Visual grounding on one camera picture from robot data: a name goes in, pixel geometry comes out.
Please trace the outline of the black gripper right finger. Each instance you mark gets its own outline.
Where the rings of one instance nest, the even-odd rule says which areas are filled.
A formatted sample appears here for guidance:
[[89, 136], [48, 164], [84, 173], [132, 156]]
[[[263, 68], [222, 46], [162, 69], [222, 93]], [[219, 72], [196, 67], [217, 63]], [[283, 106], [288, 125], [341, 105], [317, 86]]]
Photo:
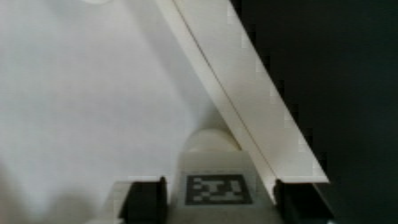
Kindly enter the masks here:
[[277, 179], [274, 198], [285, 224], [331, 224], [334, 213], [313, 183]]

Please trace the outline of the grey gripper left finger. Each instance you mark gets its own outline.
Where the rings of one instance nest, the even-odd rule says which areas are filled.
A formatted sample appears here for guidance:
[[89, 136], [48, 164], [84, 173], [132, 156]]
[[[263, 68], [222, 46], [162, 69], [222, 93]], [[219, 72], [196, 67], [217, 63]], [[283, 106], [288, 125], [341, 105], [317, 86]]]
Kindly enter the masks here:
[[167, 222], [167, 180], [135, 182], [119, 212], [125, 224], [165, 224]]

